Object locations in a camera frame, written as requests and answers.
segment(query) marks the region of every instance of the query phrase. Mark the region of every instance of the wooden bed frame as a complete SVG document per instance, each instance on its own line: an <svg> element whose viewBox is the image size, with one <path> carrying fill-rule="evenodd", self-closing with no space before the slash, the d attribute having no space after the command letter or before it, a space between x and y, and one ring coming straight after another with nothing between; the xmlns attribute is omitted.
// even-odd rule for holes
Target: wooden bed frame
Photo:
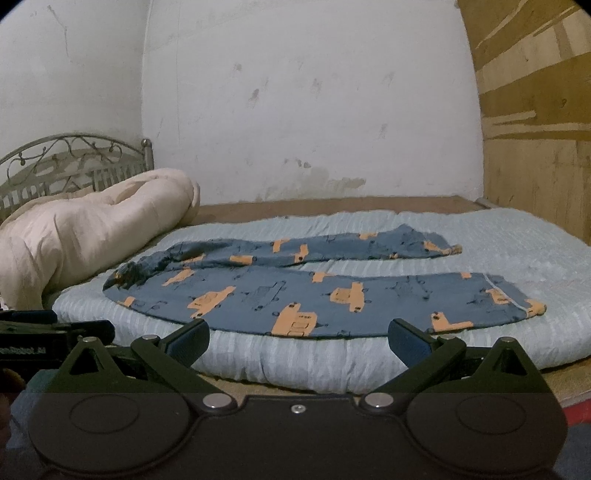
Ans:
<svg viewBox="0 0 591 480"><path fill-rule="evenodd" d="M52 135L29 142L0 158L0 223L41 196L99 192L154 169L152 142L134 147L116 138L87 133Z"/></svg>

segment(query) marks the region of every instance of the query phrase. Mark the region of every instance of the light blue bedsheet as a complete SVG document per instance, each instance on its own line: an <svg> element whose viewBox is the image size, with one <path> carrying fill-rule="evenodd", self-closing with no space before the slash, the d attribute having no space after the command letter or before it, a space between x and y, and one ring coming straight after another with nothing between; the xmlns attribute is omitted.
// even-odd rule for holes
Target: light blue bedsheet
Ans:
<svg viewBox="0 0 591 480"><path fill-rule="evenodd" d="M529 298L544 302L547 313L521 322L468 330L469 345L489 346L513 336L539 368L591 355L591 247L532 215L512 209L461 215L387 211L338 213L307 218L275 218L243 224L207 224L171 232L132 260L181 241L238 238L273 241L297 236L347 232L383 232L407 223L437 232L463 253L432 260L329 261L295 267L337 275L376 277L476 271L502 275ZM102 293L113 270L47 299L68 322L108 319L116 342L129 345L146 333L165 336L177 324L130 311ZM386 338L290 339L244 333L212 332L208 351L194 365L200 371L318 392L364 393L401 373L405 366L389 350Z"/></svg>

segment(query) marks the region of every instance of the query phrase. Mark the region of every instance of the bed frame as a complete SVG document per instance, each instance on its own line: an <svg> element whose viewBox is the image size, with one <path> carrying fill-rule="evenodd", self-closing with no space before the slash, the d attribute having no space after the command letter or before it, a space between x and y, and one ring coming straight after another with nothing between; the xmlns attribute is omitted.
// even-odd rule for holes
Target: bed frame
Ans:
<svg viewBox="0 0 591 480"><path fill-rule="evenodd" d="M148 138L139 148L86 133L40 138L0 158L0 223L29 200L90 187L99 192L153 169Z"/></svg>

